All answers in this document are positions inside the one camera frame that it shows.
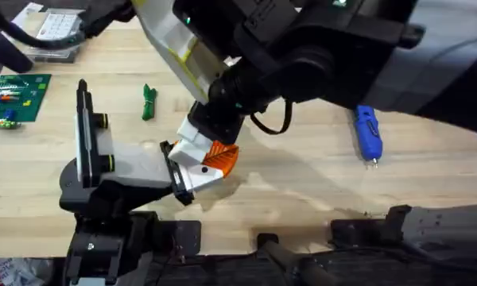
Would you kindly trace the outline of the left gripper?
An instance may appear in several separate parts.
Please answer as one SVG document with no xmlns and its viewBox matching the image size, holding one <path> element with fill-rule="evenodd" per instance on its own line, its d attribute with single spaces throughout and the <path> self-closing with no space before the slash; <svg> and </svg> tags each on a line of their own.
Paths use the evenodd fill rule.
<svg viewBox="0 0 477 286">
<path fill-rule="evenodd" d="M 117 218 L 173 195 L 187 206 L 190 191 L 227 177 L 239 157 L 237 145 L 213 141 L 205 153 L 180 139 L 152 149 L 114 142 L 108 131 L 76 136 L 76 158 L 60 174 L 61 209 L 85 218 Z"/>
</svg>

